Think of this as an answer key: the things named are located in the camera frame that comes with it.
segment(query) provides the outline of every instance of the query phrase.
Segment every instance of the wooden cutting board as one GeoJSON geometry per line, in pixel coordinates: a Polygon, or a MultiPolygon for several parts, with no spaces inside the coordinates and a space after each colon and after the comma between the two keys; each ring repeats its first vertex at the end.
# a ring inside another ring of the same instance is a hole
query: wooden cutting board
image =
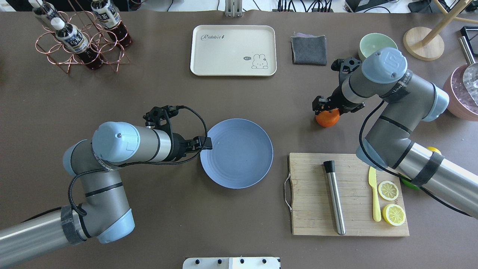
{"type": "MultiPolygon", "coordinates": [[[[369,166],[354,154],[291,153],[289,171],[292,186],[292,234],[337,235],[330,190],[323,162],[334,160],[340,201],[345,220],[345,236],[409,236],[408,224],[392,226],[372,218],[372,189],[369,166]]],[[[379,196],[380,210],[395,203],[405,209],[400,180],[377,171],[377,185],[389,180],[399,188],[395,201],[379,196]]]]}

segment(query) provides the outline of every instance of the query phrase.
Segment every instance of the rabbit illustration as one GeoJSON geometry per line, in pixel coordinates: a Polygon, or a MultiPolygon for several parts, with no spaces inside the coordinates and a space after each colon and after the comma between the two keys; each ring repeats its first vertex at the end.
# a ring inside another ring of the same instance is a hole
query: rabbit illustration
{"type": "Polygon", "coordinates": [[[252,62],[252,69],[268,69],[266,55],[254,54],[254,61],[252,62]]]}

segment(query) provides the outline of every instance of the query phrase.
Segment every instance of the bottle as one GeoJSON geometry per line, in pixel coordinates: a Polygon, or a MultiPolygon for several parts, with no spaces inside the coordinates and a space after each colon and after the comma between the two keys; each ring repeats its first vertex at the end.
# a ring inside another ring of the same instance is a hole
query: bottle
{"type": "Polygon", "coordinates": [[[78,28],[60,18],[52,19],[52,26],[56,29],[55,36],[72,53],[78,55],[85,66],[91,70],[103,65],[103,55],[95,52],[90,47],[90,42],[78,28]]]}
{"type": "Polygon", "coordinates": [[[35,13],[35,17],[40,21],[41,24],[43,24],[46,29],[50,29],[52,26],[50,21],[53,18],[60,18],[63,20],[52,4],[43,2],[42,0],[28,0],[28,2],[33,7],[32,11],[35,13]]]}
{"type": "Polygon", "coordinates": [[[112,40],[118,40],[123,47],[127,47],[133,43],[128,30],[121,21],[120,14],[111,0],[93,0],[91,2],[91,9],[99,20],[99,23],[108,30],[108,35],[112,40]]]}

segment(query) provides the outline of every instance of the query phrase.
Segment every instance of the folded towel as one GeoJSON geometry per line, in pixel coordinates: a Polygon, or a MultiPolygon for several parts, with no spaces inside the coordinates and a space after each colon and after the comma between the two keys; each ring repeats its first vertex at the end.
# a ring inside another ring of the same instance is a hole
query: folded towel
{"type": "Polygon", "coordinates": [[[326,36],[297,33],[291,37],[292,62],[298,65],[327,64],[326,36]]]}

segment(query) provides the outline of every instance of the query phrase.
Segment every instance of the round wooden base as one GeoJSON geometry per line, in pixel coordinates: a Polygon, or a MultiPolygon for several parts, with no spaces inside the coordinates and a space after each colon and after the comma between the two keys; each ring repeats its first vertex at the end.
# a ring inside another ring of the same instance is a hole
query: round wooden base
{"type": "Polygon", "coordinates": [[[430,28],[415,27],[405,33],[403,45],[413,57],[423,61],[433,61],[443,54],[445,43],[438,34],[427,45],[423,45],[422,40],[431,31],[430,28]]]}

